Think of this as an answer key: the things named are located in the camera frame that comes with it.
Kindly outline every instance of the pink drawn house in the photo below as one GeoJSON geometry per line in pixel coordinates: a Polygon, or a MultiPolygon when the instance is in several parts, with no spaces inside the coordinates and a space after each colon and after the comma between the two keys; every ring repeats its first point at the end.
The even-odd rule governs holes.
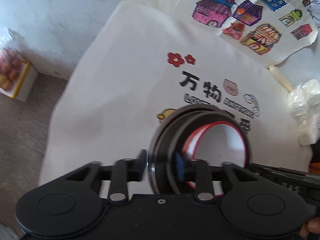
{"type": "Polygon", "coordinates": [[[205,25],[220,28],[232,16],[235,0],[201,0],[193,12],[193,18],[205,25]]]}
{"type": "Polygon", "coordinates": [[[308,36],[312,33],[312,28],[310,24],[300,25],[298,29],[293,30],[290,32],[297,40],[300,40],[303,37],[308,36]]]}

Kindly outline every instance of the finger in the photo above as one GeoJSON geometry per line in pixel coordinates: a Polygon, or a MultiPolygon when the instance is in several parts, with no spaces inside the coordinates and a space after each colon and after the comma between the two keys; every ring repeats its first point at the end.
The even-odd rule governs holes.
{"type": "Polygon", "coordinates": [[[311,233],[320,234],[320,217],[310,220],[307,227],[311,233]]]}
{"type": "Polygon", "coordinates": [[[308,237],[308,234],[309,234],[309,231],[308,231],[307,225],[306,225],[306,224],[303,224],[303,226],[302,226],[302,228],[301,228],[301,231],[300,231],[300,235],[301,235],[303,238],[307,238],[307,237],[308,237]]]}

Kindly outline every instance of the red ring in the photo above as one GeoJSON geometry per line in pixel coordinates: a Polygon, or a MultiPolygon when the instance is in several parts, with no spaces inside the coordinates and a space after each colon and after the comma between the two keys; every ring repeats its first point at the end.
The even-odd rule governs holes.
{"type": "MultiPolygon", "coordinates": [[[[184,143],[184,146],[183,146],[183,148],[182,148],[183,154],[187,156],[187,149],[188,149],[189,143],[192,141],[192,139],[194,138],[194,136],[195,136],[196,134],[198,134],[198,132],[199,132],[200,130],[202,130],[202,129],[206,126],[205,129],[204,129],[204,131],[203,131],[203,133],[201,134],[201,136],[199,137],[198,141],[196,142],[196,146],[194,147],[194,150],[193,150],[193,152],[192,152],[192,159],[194,159],[194,157],[195,157],[195,151],[196,151],[196,149],[197,149],[197,147],[198,147],[198,144],[199,144],[202,136],[206,133],[206,131],[207,131],[209,128],[211,128],[211,127],[213,127],[213,126],[215,126],[215,125],[217,125],[217,124],[226,124],[226,125],[229,125],[229,126],[231,126],[233,129],[235,129],[235,130],[237,131],[237,133],[238,133],[239,136],[241,137],[242,143],[243,143],[243,145],[244,145],[244,164],[243,164],[243,166],[245,166],[245,160],[247,159],[247,152],[246,152],[246,150],[245,150],[244,138],[243,138],[241,132],[239,131],[239,129],[238,129],[237,127],[235,127],[233,124],[231,124],[231,123],[229,123],[229,122],[226,122],[226,121],[213,122],[213,123],[210,123],[210,124],[203,125],[203,126],[199,127],[198,129],[194,130],[194,131],[189,135],[189,137],[188,137],[188,139],[186,140],[186,142],[184,143]]],[[[187,181],[187,184],[188,184],[191,188],[195,189],[195,187],[193,186],[193,184],[192,184],[190,181],[187,181]]]]}

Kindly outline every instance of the yellow drawn house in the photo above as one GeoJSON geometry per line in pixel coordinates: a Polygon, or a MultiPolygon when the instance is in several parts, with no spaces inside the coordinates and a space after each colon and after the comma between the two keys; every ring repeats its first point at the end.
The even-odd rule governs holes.
{"type": "Polygon", "coordinates": [[[242,39],[241,44],[259,55],[269,52],[279,42],[281,34],[270,24],[262,24],[242,39]]]}

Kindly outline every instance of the metal screw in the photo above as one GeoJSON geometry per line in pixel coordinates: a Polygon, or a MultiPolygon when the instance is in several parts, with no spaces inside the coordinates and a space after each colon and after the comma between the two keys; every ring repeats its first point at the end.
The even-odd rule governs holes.
{"type": "Polygon", "coordinates": [[[112,201],[121,201],[125,199],[125,194],[122,193],[113,193],[110,195],[112,201]]]}
{"type": "Polygon", "coordinates": [[[213,195],[208,192],[199,193],[197,197],[198,197],[198,199],[203,200],[203,201],[213,199],[213,195]]]}
{"type": "Polygon", "coordinates": [[[164,199],[158,199],[158,203],[159,204],[164,204],[164,203],[166,203],[166,201],[164,199]]]}

